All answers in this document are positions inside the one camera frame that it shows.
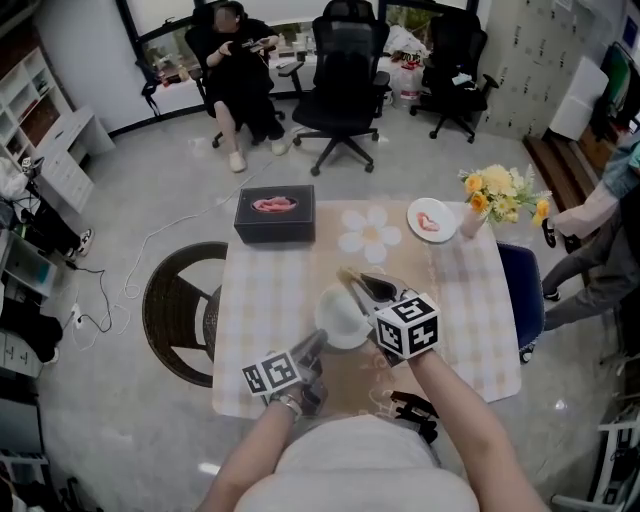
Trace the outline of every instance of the white cup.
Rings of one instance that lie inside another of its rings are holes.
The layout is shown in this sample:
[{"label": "white cup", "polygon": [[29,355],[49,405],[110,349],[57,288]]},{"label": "white cup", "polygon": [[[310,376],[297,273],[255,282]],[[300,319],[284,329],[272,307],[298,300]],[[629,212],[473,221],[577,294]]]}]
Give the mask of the white cup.
[{"label": "white cup", "polygon": [[367,341],[372,327],[358,304],[340,284],[327,288],[316,306],[316,327],[324,329],[328,343],[339,350],[352,350]]}]

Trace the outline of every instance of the rattan chair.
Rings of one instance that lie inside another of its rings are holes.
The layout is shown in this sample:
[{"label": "rattan chair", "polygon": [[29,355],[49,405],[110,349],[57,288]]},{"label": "rattan chair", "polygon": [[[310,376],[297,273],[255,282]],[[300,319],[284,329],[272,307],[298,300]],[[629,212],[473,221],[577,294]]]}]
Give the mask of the rattan chair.
[{"label": "rattan chair", "polygon": [[[224,260],[226,256],[227,244],[222,242],[204,242],[174,252],[154,271],[142,301],[144,332],[158,359],[181,379],[208,388],[213,377],[191,368],[174,348],[203,350],[213,362],[222,287],[207,295],[179,274],[198,261]],[[205,345],[199,344],[195,335],[201,299],[207,301],[202,326]]]}]

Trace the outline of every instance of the checkered tablecloth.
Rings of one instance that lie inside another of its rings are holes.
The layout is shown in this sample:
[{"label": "checkered tablecloth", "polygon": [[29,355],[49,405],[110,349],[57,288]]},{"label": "checkered tablecloth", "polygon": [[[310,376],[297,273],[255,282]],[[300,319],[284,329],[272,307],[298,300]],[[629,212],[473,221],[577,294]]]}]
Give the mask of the checkered tablecloth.
[{"label": "checkered tablecloth", "polygon": [[[490,226],[483,226],[473,239],[456,233],[444,244],[423,243],[403,218],[409,204],[319,202],[316,243],[311,246],[247,246],[234,233],[227,252],[216,336],[216,412],[248,418],[260,415],[264,405],[250,395],[241,368],[271,350],[293,347],[315,329],[317,298],[335,281],[335,270],[342,265],[387,273],[429,293],[442,311],[443,343],[438,350],[458,375],[488,402],[519,391],[515,323]],[[460,221],[467,206],[448,206]],[[374,234],[369,226],[359,227],[354,217],[370,222],[376,228]],[[349,229],[355,231],[346,236]],[[358,233],[361,241],[356,247],[362,244],[362,250],[345,252],[345,236],[353,241]],[[379,244],[375,250],[367,245],[376,233],[389,242],[382,255]],[[408,365],[389,368],[370,342],[346,355],[327,354],[323,366],[329,389],[327,414],[387,416],[392,391],[424,396]]]}]

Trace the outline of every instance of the blue chair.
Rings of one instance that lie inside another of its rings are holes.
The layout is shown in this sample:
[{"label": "blue chair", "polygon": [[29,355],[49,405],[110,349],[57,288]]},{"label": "blue chair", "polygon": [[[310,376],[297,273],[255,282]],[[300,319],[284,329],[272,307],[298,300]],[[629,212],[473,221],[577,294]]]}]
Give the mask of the blue chair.
[{"label": "blue chair", "polygon": [[535,254],[524,247],[498,242],[498,252],[509,286],[520,362],[526,364],[544,329],[544,299],[538,263]]}]

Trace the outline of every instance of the white shoe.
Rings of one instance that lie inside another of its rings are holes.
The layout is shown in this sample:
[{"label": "white shoe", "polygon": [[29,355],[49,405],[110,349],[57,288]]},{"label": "white shoe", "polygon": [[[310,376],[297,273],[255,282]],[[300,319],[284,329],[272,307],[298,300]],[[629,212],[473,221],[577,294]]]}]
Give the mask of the white shoe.
[{"label": "white shoe", "polygon": [[287,152],[288,146],[284,143],[284,139],[271,141],[271,151],[274,155],[280,156]]},{"label": "white shoe", "polygon": [[55,347],[53,349],[53,357],[46,363],[42,363],[42,364],[45,366],[47,366],[48,364],[55,364],[58,362],[58,359],[60,359],[60,349],[58,349],[58,347]]},{"label": "white shoe", "polygon": [[84,233],[80,235],[80,247],[78,247],[78,254],[80,256],[86,256],[89,254],[89,249],[91,249],[91,244],[93,243],[93,229],[87,229]]},{"label": "white shoe", "polygon": [[247,168],[247,162],[240,154],[240,151],[231,153],[229,155],[229,167],[233,172],[242,172]]}]

